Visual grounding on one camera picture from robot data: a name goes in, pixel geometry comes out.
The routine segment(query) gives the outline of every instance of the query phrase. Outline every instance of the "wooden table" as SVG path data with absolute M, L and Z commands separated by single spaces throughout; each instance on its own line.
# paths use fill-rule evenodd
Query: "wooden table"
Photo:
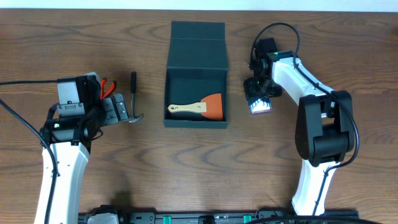
M 228 129 L 164 128 L 164 82 L 170 21 L 225 22 Z M 104 128 L 93 142 L 80 211 L 101 204 L 157 211 L 284 207 L 299 181 L 294 143 L 297 106 L 287 94 L 274 110 L 250 115 L 243 80 L 258 32 L 288 22 L 300 32 L 300 58 L 319 80 L 353 97 L 361 135 L 355 162 L 339 169 L 326 208 L 354 208 L 365 219 L 398 222 L 398 14 L 0 10 L 0 81 L 44 80 L 96 71 L 129 97 L 137 71 L 136 124 Z M 275 27 L 279 49 L 294 33 Z M 37 129 L 58 102 L 54 84 L 11 85 L 0 97 Z M 0 223 L 32 223 L 42 181 L 39 140 L 0 109 Z

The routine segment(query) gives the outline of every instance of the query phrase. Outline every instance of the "dark green box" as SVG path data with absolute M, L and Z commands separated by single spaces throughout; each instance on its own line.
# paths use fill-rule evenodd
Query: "dark green box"
M 164 96 L 164 126 L 167 128 L 226 128 L 228 59 L 225 24 L 221 22 L 172 22 Z M 223 121 L 195 113 L 169 113 L 170 104 L 200 102 L 221 93 Z

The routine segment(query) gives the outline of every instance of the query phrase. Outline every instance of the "orange spatula blade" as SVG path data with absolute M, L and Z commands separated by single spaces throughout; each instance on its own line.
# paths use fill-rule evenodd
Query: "orange spatula blade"
M 201 99 L 201 102 L 206 103 L 206 112 L 202 112 L 204 117 L 216 121 L 223 120 L 223 100 L 221 99 L 221 93 L 206 96 Z

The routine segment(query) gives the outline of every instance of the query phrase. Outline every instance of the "hammer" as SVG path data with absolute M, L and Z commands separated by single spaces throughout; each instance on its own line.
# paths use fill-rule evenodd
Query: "hammer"
M 135 101 L 134 95 L 136 94 L 136 82 L 137 82 L 137 73 L 136 72 L 132 72 L 131 73 L 131 79 L 130 79 L 130 87 L 131 87 L 131 115 L 127 119 L 130 123 L 135 123 L 135 122 L 139 121 L 140 119 L 142 119 L 144 117 L 143 114 L 140 115 L 139 117 L 136 117 L 135 114 L 134 114 L 134 101 Z

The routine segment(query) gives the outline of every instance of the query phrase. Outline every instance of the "red pliers handle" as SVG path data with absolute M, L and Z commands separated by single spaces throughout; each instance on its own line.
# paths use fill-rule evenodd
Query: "red pliers handle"
M 114 89 L 116 89 L 116 82 L 115 82 L 115 81 L 112 81 L 111 88 L 104 94 L 105 83 L 106 83 L 106 78 L 104 78 L 104 79 L 101 80 L 101 96 L 100 96 L 100 99 L 101 99 L 101 100 L 107 98 L 109 95 L 112 94 L 112 92 L 114 91 Z

